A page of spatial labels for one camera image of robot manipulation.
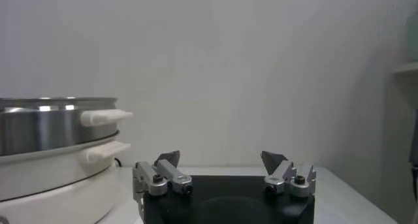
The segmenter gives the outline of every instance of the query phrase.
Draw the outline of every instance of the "stainless steel pot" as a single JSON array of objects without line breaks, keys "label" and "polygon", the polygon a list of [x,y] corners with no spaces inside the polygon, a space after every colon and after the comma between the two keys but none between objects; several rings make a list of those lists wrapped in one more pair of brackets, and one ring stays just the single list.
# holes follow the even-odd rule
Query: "stainless steel pot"
[{"label": "stainless steel pot", "polygon": [[0,99],[0,157],[107,138],[131,113],[115,98]]}]

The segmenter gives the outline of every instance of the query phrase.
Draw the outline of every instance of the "black cable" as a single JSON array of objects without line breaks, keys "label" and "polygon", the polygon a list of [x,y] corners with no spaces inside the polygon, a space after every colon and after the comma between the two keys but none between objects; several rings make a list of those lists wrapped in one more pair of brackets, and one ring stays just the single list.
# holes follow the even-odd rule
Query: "black cable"
[{"label": "black cable", "polygon": [[413,138],[410,153],[413,195],[417,201],[417,178],[418,178],[418,110],[415,111],[415,127],[413,130]]},{"label": "black cable", "polygon": [[413,196],[415,197],[415,201],[417,201],[417,177],[418,177],[418,167],[412,166],[412,188],[413,188]]},{"label": "black cable", "polygon": [[118,158],[115,157],[115,161],[118,163],[119,167],[122,167],[122,162]]}]

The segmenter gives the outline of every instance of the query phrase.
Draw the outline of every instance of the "white wall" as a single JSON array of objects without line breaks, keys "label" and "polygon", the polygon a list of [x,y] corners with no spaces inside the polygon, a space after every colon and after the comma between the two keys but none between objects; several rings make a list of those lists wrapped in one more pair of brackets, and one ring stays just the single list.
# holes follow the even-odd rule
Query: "white wall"
[{"label": "white wall", "polygon": [[0,95],[118,97],[135,112],[126,164],[179,149],[183,165],[260,165],[269,150],[372,199],[384,79],[413,4],[0,0]]}]

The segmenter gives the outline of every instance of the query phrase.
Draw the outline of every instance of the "white table surface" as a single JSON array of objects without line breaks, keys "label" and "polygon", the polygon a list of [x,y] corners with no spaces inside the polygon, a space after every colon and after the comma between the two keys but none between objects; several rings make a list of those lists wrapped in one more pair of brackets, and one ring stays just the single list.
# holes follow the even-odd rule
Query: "white table surface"
[{"label": "white table surface", "polygon": [[[202,175],[265,176],[263,167],[180,167],[182,172]],[[315,224],[395,224],[387,214],[358,194],[325,168],[315,168]],[[131,168],[119,169],[119,201],[100,224],[142,224],[132,195]]]}]

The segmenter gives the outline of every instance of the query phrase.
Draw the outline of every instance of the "metal rim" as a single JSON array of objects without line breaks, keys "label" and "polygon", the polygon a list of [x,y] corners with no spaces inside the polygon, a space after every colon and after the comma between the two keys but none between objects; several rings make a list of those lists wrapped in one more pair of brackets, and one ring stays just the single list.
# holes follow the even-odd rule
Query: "metal rim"
[{"label": "metal rim", "polygon": [[116,101],[113,97],[41,97],[41,98],[0,98],[0,103],[36,103],[55,101]]},{"label": "metal rim", "polygon": [[43,97],[43,98],[0,98],[0,107],[25,107],[37,105],[62,104],[93,104],[115,103],[116,98],[111,97]]}]

